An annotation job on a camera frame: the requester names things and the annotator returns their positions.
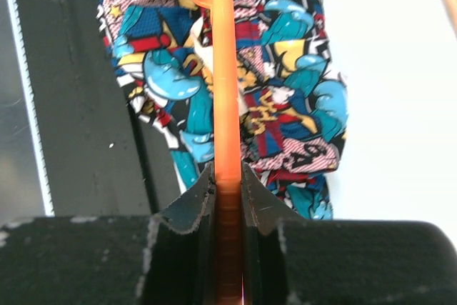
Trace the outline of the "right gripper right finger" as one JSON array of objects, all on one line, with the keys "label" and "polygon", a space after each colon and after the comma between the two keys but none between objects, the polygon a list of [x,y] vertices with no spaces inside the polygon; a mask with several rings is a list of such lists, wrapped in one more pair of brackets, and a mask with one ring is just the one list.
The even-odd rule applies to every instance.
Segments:
[{"label": "right gripper right finger", "polygon": [[456,302],[456,251],[437,226],[305,219],[242,173],[246,304]]}]

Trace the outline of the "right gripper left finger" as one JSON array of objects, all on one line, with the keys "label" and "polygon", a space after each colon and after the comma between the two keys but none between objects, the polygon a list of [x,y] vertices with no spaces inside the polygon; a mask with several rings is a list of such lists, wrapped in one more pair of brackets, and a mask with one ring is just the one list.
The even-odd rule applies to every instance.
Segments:
[{"label": "right gripper left finger", "polygon": [[1,228],[3,304],[214,304],[214,168],[148,216],[35,217]]}]

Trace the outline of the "orange hanger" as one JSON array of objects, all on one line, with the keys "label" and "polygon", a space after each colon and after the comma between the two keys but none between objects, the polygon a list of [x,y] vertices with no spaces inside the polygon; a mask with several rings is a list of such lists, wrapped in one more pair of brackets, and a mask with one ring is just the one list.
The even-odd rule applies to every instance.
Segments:
[{"label": "orange hanger", "polygon": [[216,184],[216,304],[241,304],[241,151],[233,0],[194,0],[211,12]]}]

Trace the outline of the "comic print shorts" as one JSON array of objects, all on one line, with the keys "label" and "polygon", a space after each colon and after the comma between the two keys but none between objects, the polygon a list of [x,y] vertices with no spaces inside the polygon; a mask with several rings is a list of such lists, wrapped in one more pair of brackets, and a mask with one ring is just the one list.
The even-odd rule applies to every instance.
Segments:
[{"label": "comic print shorts", "polygon": [[[326,173],[346,139],[347,83],[323,0],[233,0],[241,159],[307,219],[333,216]],[[181,191],[214,159],[213,37],[193,0],[99,0],[99,30],[138,120],[166,140]]]}]

